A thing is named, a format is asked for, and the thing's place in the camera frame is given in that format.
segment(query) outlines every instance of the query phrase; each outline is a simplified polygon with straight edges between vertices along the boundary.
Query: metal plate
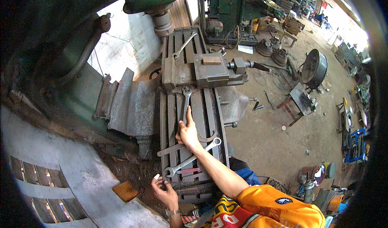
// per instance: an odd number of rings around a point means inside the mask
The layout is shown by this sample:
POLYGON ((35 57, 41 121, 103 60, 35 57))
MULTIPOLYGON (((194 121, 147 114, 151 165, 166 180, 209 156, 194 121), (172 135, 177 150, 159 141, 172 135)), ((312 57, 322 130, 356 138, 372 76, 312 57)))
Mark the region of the metal plate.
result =
POLYGON ((294 87, 294 89, 291 90, 291 92, 289 93, 289 95, 294 100, 298 109, 302 112, 303 116, 306 116, 309 108, 304 103, 302 94, 307 95, 307 91, 305 90, 305 88, 303 87, 303 85, 301 83, 298 83, 294 87))

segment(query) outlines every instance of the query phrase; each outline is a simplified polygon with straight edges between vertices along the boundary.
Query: yellow container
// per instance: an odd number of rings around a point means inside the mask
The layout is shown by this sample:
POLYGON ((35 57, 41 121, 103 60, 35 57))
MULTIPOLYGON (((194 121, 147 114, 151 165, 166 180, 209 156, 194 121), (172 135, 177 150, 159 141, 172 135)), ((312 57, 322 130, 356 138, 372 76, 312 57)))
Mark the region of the yellow container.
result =
POLYGON ((256 32, 257 32, 257 26, 259 26, 259 24, 253 23, 252 26, 253 26, 252 32, 253 32, 254 34, 256 34, 256 32))

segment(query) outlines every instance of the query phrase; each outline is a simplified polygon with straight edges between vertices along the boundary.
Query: person in background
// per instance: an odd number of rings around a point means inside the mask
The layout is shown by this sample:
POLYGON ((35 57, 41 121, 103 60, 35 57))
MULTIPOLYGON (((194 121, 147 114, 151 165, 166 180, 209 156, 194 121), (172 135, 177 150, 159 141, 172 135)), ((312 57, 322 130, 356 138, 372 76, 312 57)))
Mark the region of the person in background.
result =
MULTIPOLYGON (((315 205, 305 204, 270 185, 250 186, 236 172, 206 152, 198 141, 197 129, 187 108, 187 125, 179 121, 178 143, 184 143, 223 192, 214 209, 201 216, 194 227, 299 227, 323 228, 325 217, 315 205)), ((168 208, 170 227, 182 227, 178 195, 168 181, 152 179, 155 196, 168 208)))
POLYGON ((325 17, 324 14, 319 14, 317 16, 317 20, 319 21, 319 27, 322 25, 323 18, 325 17))

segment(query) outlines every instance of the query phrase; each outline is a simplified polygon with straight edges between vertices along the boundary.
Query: metal stand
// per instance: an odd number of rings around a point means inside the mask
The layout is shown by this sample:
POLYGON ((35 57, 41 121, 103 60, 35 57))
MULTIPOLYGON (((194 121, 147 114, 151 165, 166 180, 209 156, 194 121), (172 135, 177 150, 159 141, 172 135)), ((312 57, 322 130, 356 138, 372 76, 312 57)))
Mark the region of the metal stand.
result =
POLYGON ((293 124, 295 124, 300 118, 302 118, 302 116, 305 116, 308 113, 308 106, 306 106, 302 95, 307 95, 307 92, 303 87, 303 85, 301 83, 298 83, 294 87, 294 89, 291 90, 291 92, 289 93, 288 99, 286 99, 283 103, 277 106, 278 109, 284 106, 284 108, 287 110, 289 115, 294 120, 293 122, 291 122, 291 124, 289 124, 290 127, 293 124), (299 109, 299 113, 296 116, 291 112, 291 110, 287 106, 287 104, 289 104, 291 101, 293 101, 299 109))
POLYGON ((291 101, 293 101, 293 99, 291 98, 291 97, 289 97, 288 99, 286 99, 283 103, 281 103, 281 104, 279 104, 278 106, 277 106, 277 108, 278 109, 280 109, 281 107, 283 107, 284 106, 284 108, 287 110, 287 112, 288 112, 288 114, 292 117, 292 119, 294 120, 294 121, 292 121, 291 122, 291 124, 289 124, 289 126, 291 127, 293 124, 295 124, 300 118, 302 118, 302 116, 303 116, 303 113, 302 113, 302 111, 300 111, 297 115, 296 115, 296 117, 295 117, 295 115, 291 112, 291 110, 288 108, 288 106, 287 106, 287 104, 289 103, 289 102, 291 102, 291 101))

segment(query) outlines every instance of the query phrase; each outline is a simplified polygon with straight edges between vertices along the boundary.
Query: wooden board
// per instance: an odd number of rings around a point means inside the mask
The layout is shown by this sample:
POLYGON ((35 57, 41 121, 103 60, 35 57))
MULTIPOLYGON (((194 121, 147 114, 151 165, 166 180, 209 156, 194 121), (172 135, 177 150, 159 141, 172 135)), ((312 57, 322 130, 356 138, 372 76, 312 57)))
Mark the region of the wooden board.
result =
POLYGON ((132 187, 129 181, 120 183, 119 185, 113 187, 112 190, 126 203, 139 194, 139 192, 132 187))
POLYGON ((168 10, 171 23, 174 28, 191 26, 187 9, 183 0, 176 0, 168 10))

